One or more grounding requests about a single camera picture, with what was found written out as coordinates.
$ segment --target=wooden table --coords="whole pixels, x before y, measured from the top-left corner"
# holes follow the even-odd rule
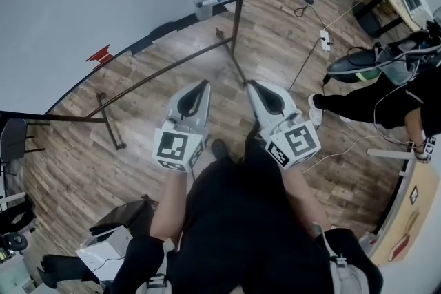
[[[353,15],[357,19],[357,22],[369,36],[378,38],[402,22],[405,22],[412,31],[420,30],[420,26],[412,20],[402,0],[388,0],[393,6],[393,9],[397,12],[398,18],[381,27],[372,9],[382,1],[383,0],[372,0],[365,6],[360,4],[353,9]]]
[[[401,261],[406,256],[426,220],[438,189],[439,177],[430,164],[410,160],[408,170],[376,242],[367,251],[378,266]],[[412,202],[415,190],[418,190],[418,197]]]

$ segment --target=white power strip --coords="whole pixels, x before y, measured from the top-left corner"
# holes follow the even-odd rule
[[[321,38],[321,45],[322,45],[322,49],[326,52],[330,52],[331,51],[331,46],[328,44],[329,43],[329,33],[328,31],[320,31],[320,38]]]

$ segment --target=white sneaker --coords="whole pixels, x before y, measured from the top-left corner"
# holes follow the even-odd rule
[[[322,124],[322,115],[323,111],[321,109],[318,109],[314,105],[314,100],[312,99],[315,96],[315,94],[312,94],[308,97],[308,104],[310,106],[309,108],[309,119],[315,126],[320,126]]]
[[[349,119],[349,118],[346,118],[346,117],[341,116],[341,115],[339,117],[342,120],[342,122],[344,122],[344,123],[352,123],[352,120]]]

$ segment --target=metal frame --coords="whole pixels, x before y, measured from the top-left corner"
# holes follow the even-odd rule
[[[109,107],[111,104],[115,103],[117,100],[123,98],[126,94],[129,94],[131,91],[134,91],[136,88],[146,84],[147,82],[153,80],[154,78],[170,71],[174,67],[180,66],[187,61],[190,61],[197,56],[200,56],[206,52],[209,52],[210,50],[213,50],[217,47],[220,47],[224,45],[230,57],[232,58],[232,61],[234,62],[234,65],[239,71],[240,76],[242,77],[243,83],[246,83],[247,80],[245,78],[245,75],[243,74],[242,69],[240,68],[236,58],[234,57],[234,50],[236,48],[236,42],[237,42],[237,36],[238,36],[238,29],[239,29],[239,23],[240,23],[240,15],[242,13],[242,5],[243,0],[236,0],[236,11],[234,13],[234,24],[233,24],[233,33],[231,37],[224,38],[223,32],[221,32],[218,28],[216,28],[216,36],[220,38],[220,41],[217,43],[214,43],[202,50],[199,50],[196,53],[193,53],[189,56],[186,56],[183,59],[178,60],[177,62],[168,65],[167,67],[164,67],[163,69],[155,72],[154,74],[144,78],[143,80],[139,81],[135,85],[131,86],[130,88],[126,89],[125,91],[121,92],[117,96],[111,98],[107,102],[103,103],[102,100],[105,98],[104,93],[96,94],[96,99],[98,101],[98,108],[96,108],[93,112],[88,114],[85,117],[80,116],[63,116],[63,115],[52,115],[52,114],[27,114],[27,113],[17,113],[17,112],[5,112],[0,111],[0,117],[4,118],[21,118],[21,119],[33,119],[33,120],[45,120],[45,121],[69,121],[69,122],[80,122],[80,123],[103,123],[107,127],[107,130],[110,135],[110,139],[112,140],[112,143],[116,150],[122,149],[126,147],[125,143],[117,143],[114,133],[112,131],[112,128],[110,127],[109,120],[107,118],[107,114],[105,113],[105,108]],[[102,118],[93,118],[96,114],[101,112]],[[44,125],[41,123],[28,123],[29,125]]]
[[[366,151],[366,153],[373,157],[395,158],[395,159],[403,159],[403,160],[415,159],[415,154],[413,152],[387,151],[383,149],[369,148]]]

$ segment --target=black and white marker cube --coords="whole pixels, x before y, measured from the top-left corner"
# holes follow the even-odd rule
[[[429,137],[425,140],[424,152],[428,155],[429,160],[433,155],[433,151],[435,150],[436,137]]]
[[[153,159],[164,168],[190,172],[204,148],[202,135],[167,129],[154,132]]]
[[[265,146],[283,169],[310,159],[320,148],[320,141],[310,120],[271,135],[271,140]]]

